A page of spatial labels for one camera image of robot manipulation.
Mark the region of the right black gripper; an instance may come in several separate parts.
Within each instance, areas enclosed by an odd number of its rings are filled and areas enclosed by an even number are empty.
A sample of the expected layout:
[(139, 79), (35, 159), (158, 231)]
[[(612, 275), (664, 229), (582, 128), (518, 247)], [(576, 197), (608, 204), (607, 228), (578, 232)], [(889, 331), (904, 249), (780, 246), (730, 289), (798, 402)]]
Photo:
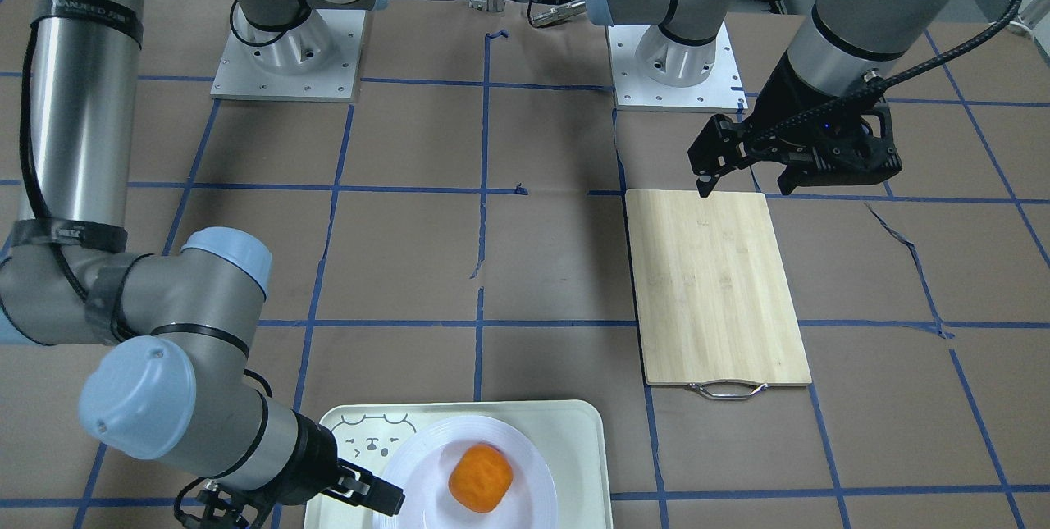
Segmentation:
[(370, 472), (350, 472), (338, 458), (333, 432), (311, 418), (294, 414), (297, 436), (291, 458), (270, 483), (262, 486), (269, 505), (304, 505), (319, 495), (353, 507), (396, 517), (404, 506), (404, 489)]

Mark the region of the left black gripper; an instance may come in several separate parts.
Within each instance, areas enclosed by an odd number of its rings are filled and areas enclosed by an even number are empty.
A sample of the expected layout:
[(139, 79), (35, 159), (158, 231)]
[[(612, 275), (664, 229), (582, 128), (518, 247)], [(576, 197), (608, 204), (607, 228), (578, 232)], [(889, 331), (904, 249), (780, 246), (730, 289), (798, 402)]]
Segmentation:
[(840, 104), (821, 117), (769, 135), (777, 123), (832, 98), (804, 83), (783, 54), (746, 121), (711, 117), (687, 149), (699, 196), (708, 198), (721, 177), (757, 162), (785, 166), (777, 179), (784, 196), (798, 188), (882, 184), (899, 174), (902, 158), (882, 96)]

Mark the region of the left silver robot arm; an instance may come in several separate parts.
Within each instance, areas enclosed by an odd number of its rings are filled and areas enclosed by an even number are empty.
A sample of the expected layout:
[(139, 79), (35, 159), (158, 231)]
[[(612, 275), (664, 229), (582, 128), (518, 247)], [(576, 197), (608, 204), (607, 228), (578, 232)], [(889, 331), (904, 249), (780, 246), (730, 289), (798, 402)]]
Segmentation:
[[(701, 80), (732, 0), (585, 0), (594, 25), (645, 25), (640, 64), (664, 84)], [(783, 195), (798, 188), (882, 184), (902, 171), (885, 92), (970, 52), (1016, 17), (1010, 0), (993, 24), (899, 73), (951, 0), (816, 0), (744, 121), (717, 114), (687, 150), (699, 194), (757, 162), (783, 164)]]

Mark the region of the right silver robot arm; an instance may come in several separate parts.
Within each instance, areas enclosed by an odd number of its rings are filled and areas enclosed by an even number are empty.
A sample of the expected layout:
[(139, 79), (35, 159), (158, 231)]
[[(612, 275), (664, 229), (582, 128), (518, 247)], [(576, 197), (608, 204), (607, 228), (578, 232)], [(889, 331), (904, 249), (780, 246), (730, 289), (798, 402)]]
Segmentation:
[[(331, 55), (322, 9), (387, 0), (239, 0), (247, 46)], [(2, 263), (2, 342), (102, 344), (82, 427), (194, 477), (187, 528), (258, 528), (316, 495), (394, 517), (404, 492), (339, 458), (334, 433), (258, 387), (247, 360), (272, 255), (242, 230), (195, 231), (176, 256), (129, 253), (124, 229), (145, 0), (38, 0), (21, 70), (21, 217)]]

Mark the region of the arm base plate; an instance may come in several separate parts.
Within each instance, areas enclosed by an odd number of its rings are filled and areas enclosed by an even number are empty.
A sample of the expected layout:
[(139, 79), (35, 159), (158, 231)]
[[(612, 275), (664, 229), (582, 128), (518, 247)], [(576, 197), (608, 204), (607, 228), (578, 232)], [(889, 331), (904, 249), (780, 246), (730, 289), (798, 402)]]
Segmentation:
[(701, 46), (668, 39), (656, 25), (606, 28), (615, 109), (734, 113), (749, 107), (727, 27)]
[(260, 31), (231, 10), (231, 33), (211, 96), (243, 102), (351, 103), (368, 10), (313, 10), (299, 27)]

